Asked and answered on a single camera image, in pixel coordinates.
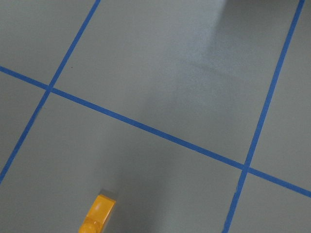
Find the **orange trapezoid block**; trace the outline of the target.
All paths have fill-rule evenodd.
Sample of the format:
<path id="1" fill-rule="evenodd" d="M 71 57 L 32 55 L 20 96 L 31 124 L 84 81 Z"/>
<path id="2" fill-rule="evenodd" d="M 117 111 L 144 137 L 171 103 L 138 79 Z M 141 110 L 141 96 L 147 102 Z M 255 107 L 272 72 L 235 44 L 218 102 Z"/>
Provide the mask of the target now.
<path id="1" fill-rule="evenodd" d="M 78 233 L 102 233 L 116 204 L 103 194 L 99 194 L 89 209 Z"/>

